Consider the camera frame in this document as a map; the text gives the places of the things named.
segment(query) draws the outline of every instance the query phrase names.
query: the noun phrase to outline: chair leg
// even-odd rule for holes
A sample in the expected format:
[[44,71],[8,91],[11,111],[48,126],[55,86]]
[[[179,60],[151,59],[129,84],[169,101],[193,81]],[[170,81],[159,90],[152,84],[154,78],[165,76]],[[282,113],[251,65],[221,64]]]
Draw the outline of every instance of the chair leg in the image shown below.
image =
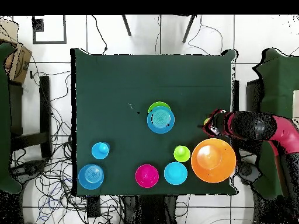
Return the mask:
[[128,35],[129,35],[129,36],[132,36],[131,31],[130,31],[130,28],[129,28],[129,26],[128,26],[128,21],[127,21],[126,15],[121,15],[121,16],[123,17],[124,25],[126,26]]
[[194,18],[195,18],[195,15],[191,15],[191,18],[190,18],[190,20],[189,20],[189,24],[188,24],[188,27],[187,27],[185,36],[184,36],[184,38],[183,38],[183,43],[186,42],[186,39],[187,39],[187,37],[188,37],[188,34],[189,34],[190,29],[191,29],[191,26],[192,26],[192,23],[193,23],[193,21],[194,21]]

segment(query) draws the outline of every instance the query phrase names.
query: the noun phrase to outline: large orange bowl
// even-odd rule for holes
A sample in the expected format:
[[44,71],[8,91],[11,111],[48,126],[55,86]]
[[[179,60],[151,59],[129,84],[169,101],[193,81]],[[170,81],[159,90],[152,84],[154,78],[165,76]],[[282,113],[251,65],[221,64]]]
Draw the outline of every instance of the large orange bowl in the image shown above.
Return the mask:
[[227,142],[210,138],[200,142],[192,152],[192,169],[196,176],[209,183],[219,183],[234,172],[236,155]]

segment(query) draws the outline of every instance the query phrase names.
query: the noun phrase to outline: pink cup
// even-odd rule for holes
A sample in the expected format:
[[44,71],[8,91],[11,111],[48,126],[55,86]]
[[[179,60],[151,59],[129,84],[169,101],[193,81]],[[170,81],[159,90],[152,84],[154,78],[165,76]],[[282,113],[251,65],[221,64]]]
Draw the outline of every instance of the pink cup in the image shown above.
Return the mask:
[[159,173],[152,165],[144,164],[136,170],[135,179],[139,186],[150,188],[158,182]]

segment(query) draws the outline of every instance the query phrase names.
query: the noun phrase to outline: green cup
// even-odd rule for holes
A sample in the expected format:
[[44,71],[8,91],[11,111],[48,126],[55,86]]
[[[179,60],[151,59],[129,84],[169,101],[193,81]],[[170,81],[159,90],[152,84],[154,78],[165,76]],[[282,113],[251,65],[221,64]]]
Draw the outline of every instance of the green cup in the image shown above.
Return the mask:
[[179,145],[173,155],[178,162],[187,162],[190,159],[190,150],[186,146]]

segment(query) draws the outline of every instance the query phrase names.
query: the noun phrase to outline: light blue bowl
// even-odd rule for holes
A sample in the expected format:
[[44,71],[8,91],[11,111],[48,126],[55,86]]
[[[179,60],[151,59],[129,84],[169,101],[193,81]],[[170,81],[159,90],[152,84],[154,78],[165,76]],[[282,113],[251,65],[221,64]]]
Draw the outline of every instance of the light blue bowl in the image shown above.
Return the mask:
[[147,125],[151,131],[164,134],[170,131],[175,124],[175,116],[167,107],[154,107],[147,115]]
[[97,189],[104,181],[104,171],[98,165],[88,164],[79,171],[78,180],[85,189]]
[[165,180],[175,186],[184,183],[187,175],[187,168],[181,162],[172,162],[164,169]]

